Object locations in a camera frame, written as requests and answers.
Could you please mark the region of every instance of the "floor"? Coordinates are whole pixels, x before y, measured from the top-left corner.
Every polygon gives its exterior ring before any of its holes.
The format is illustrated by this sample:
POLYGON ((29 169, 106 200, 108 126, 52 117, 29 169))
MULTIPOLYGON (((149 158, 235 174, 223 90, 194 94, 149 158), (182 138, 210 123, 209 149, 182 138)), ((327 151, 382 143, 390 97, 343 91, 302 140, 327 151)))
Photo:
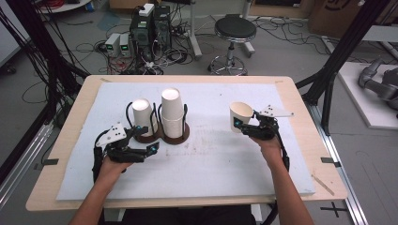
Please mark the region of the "floor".
MULTIPOLYGON (((57 15, 57 19, 62 21, 59 27, 70 49, 91 74, 105 74, 106 63, 101 55, 87 51, 92 50, 90 44, 94 45, 97 41, 106 39, 106 36, 113 32, 128 31, 129 17, 129 14, 113 13, 107 9, 92 13, 76 9, 57 15)), ((255 54, 251 58, 247 57, 241 47, 235 50, 236 56, 245 62, 249 75, 289 76, 298 82, 313 75, 325 64, 328 52, 318 38, 308 39, 313 44, 302 44, 303 41, 300 40, 291 41, 296 43, 294 44, 282 40, 280 38, 284 38, 284 34, 281 24, 290 21, 272 21, 279 23, 280 26, 275 29, 275 23, 271 24, 269 20, 259 22, 264 29, 260 27, 257 29, 257 36, 252 41, 255 54)), ((198 61, 192 60, 188 65, 166 67, 164 74, 208 74, 207 66, 211 59, 226 52, 228 43, 213 35, 213 18, 198 18, 196 23, 197 27, 201 27, 198 31, 201 35, 197 38, 203 57, 198 61)), ((297 33, 301 33, 304 37, 311 35, 307 31, 306 21, 290 23, 289 27, 285 25, 283 29, 289 39, 300 38, 297 33)), ((49 32, 54 37, 54 32, 51 30, 49 32)), ((57 37, 54 37, 54 41, 60 50, 65 50, 57 37)), ((385 61, 391 64, 397 63, 373 42, 361 43, 352 56, 350 61, 371 62, 376 57, 383 56, 385 61)), ((0 136, 0 146, 2 146, 0 163, 4 162, 44 106, 41 102, 44 99, 44 85, 39 83, 40 79, 35 76, 33 67, 23 52, 17 53, 10 62, 17 68, 17 72, 7 74, 2 69, 0 74, 2 104, 0 125, 3 128, 0 136)), ((306 89, 302 88, 299 91, 305 93, 306 89)), ((398 176, 396 176, 398 132, 367 128, 339 79, 336 79, 334 86, 329 121, 331 137, 368 223, 396 223, 398 221, 398 193, 395 191, 398 187, 398 176)), ((44 151, 50 147, 58 131, 58 128, 54 130, 49 141, 1 209, 0 224, 67 224, 74 214, 74 211, 28 212, 24 207, 40 174, 40 170, 35 170, 34 166, 40 162, 42 155, 45 154, 44 151)), ((344 202, 307 202, 306 205, 315 224, 353 224, 345 211, 344 202), (333 205, 342 210, 325 210, 333 205)), ((262 211, 266 214, 267 208, 262 208, 262 211)), ((109 218, 115 216, 115 211, 109 210, 107 213, 109 218)))

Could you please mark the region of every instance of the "paper cup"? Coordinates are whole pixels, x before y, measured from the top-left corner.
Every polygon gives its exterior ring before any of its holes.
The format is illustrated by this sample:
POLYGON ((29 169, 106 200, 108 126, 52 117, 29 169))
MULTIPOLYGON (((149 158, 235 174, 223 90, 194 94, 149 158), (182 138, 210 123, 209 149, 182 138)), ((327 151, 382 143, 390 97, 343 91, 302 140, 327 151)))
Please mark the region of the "paper cup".
POLYGON ((248 104, 243 102, 232 102, 229 105, 230 110, 230 124, 231 129, 235 133, 241 133, 240 129, 234 127, 234 117, 243 121, 244 124, 248 124, 253 115, 253 109, 248 104))
POLYGON ((182 137, 182 119, 183 117, 177 120, 168 120, 162 116, 161 121, 163 123, 164 134, 172 139, 182 137))
POLYGON ((167 88, 161 93, 161 115, 167 120, 177 120, 184 115, 178 89, 167 88))
MULTIPOLYGON (((143 134, 143 137, 153 135, 152 126, 150 125, 150 114, 152 114, 152 107, 149 101, 145 98, 139 98, 132 102, 132 112, 134 114, 135 126, 148 127, 148 132, 143 134)), ((158 122, 155 114, 152 115, 152 123, 155 132, 158 130, 158 122)))

